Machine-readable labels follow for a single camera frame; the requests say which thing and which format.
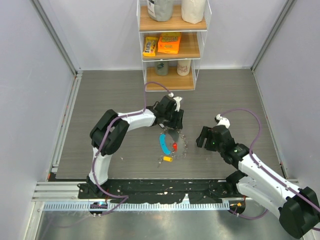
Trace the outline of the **yellow key tag with keys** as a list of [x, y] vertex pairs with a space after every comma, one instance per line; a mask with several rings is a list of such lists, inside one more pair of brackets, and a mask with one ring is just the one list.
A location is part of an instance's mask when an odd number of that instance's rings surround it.
[[173, 157], [172, 156], [160, 156], [159, 159], [158, 159], [157, 168], [159, 168], [163, 162], [169, 162], [170, 163], [172, 161], [173, 161]]

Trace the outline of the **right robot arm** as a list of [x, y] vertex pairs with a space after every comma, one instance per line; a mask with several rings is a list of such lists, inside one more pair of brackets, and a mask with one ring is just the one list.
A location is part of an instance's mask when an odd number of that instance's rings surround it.
[[196, 139], [199, 148], [217, 152], [236, 168], [227, 177], [227, 193], [249, 197], [271, 212], [282, 228], [300, 239], [320, 222], [317, 194], [310, 188], [300, 188], [264, 164], [256, 154], [236, 143], [224, 125], [203, 126]]

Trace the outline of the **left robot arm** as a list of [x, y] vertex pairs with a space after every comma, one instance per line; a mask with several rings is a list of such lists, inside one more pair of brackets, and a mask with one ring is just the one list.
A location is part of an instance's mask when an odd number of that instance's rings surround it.
[[170, 93], [154, 105], [138, 111], [119, 113], [109, 109], [104, 113], [89, 134], [93, 159], [86, 181], [94, 198], [101, 199], [106, 195], [104, 183], [108, 180], [111, 158], [122, 145], [127, 132], [156, 125], [178, 132], [183, 129], [182, 99]]

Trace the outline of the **red key tag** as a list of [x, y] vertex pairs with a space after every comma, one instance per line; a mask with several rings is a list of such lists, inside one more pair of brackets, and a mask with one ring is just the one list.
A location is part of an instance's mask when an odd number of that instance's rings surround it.
[[174, 149], [176, 149], [176, 148], [178, 147], [177, 143], [174, 142], [173, 145], [172, 145], [172, 147], [173, 147]]

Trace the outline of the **grey-green cup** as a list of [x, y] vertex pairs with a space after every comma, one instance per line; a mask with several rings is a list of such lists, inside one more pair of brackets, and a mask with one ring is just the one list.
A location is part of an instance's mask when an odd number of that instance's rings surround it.
[[169, 73], [169, 62], [168, 61], [155, 61], [154, 70], [158, 76], [166, 76]]

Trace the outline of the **white cup pink print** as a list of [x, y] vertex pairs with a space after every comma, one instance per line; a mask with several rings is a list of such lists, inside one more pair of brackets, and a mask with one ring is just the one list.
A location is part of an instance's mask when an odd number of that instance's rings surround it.
[[177, 61], [177, 74], [184, 77], [187, 76], [190, 72], [191, 60], [182, 59]]

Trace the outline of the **orange candy box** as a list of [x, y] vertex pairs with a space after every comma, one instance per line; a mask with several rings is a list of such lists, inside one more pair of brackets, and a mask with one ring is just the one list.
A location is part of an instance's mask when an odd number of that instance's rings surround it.
[[181, 36], [181, 32], [162, 32], [158, 40], [158, 52], [165, 54], [178, 54]]

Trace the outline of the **yellow candy box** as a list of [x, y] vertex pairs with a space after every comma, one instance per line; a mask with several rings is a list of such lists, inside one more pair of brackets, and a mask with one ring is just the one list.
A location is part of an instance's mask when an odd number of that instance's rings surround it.
[[158, 44], [158, 37], [147, 36], [145, 38], [144, 49], [142, 55], [144, 57], [155, 57]]

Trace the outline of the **grey bag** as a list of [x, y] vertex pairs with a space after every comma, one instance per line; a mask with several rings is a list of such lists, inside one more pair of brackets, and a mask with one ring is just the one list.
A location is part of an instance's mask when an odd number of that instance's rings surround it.
[[174, 10], [173, 0], [147, 0], [147, 11], [151, 19], [157, 22], [167, 22]]

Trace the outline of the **white bag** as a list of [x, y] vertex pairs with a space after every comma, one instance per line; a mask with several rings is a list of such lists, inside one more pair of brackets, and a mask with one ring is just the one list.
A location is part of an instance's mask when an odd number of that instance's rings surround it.
[[205, 0], [182, 0], [181, 17], [191, 24], [197, 24], [203, 20], [205, 11]]

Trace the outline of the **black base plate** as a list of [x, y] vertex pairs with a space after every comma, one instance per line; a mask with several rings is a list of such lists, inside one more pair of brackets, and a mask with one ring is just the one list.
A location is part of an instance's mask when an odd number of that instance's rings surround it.
[[187, 196], [191, 204], [221, 203], [222, 199], [242, 199], [236, 186], [218, 179], [109, 179], [101, 187], [108, 196], [91, 183], [79, 183], [79, 199], [104, 199], [120, 203], [128, 196], [128, 204], [178, 204]]

